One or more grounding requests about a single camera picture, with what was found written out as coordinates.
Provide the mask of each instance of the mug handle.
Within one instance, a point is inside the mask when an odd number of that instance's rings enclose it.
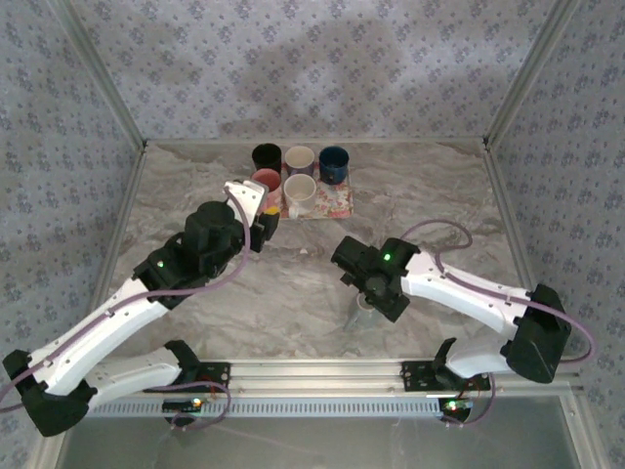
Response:
[[[295,220],[299,214],[300,214],[300,209],[296,205],[291,205],[289,207],[289,218],[291,220]]]

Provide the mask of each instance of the mug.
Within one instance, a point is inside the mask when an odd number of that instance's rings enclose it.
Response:
[[[319,176],[330,186],[341,184],[348,177],[350,154],[341,147],[327,147],[319,154]]]
[[[350,304],[348,320],[343,326],[343,330],[374,327],[381,317],[382,313],[366,302],[366,295],[358,293]]]
[[[284,183],[284,195],[289,207],[289,218],[297,218],[314,209],[316,182],[308,174],[294,174]]]
[[[259,169],[252,175],[252,181],[264,184],[269,190],[265,197],[265,202],[259,209],[259,213],[263,213],[265,210],[273,206],[279,208],[280,200],[282,199],[282,188],[280,187],[282,180],[280,179],[280,173],[277,173],[269,168]]]
[[[252,161],[257,170],[269,168],[280,174],[282,171],[282,150],[275,144],[261,144],[252,151]]]
[[[308,147],[291,147],[284,154],[286,172],[289,176],[293,174],[313,175],[314,171],[314,151]]]

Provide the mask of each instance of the pink mug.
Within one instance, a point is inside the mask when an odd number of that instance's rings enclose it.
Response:
[[[267,186],[270,190],[265,197],[265,203],[259,209],[259,213],[263,213],[265,210],[273,206],[280,208],[280,202],[282,199],[282,187],[280,186],[280,183],[282,180],[276,171],[269,168],[259,169],[252,175],[252,181],[258,181],[259,183]]]

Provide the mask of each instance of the glass panel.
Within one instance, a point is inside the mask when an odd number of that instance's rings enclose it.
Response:
[[[558,398],[499,399],[475,427],[434,419],[233,418],[172,432],[162,418],[88,418],[57,469],[577,468]]]

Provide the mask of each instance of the black mug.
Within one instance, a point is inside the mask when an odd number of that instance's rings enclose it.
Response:
[[[252,151],[256,170],[269,168],[277,174],[282,172],[282,150],[275,144],[261,144]]]

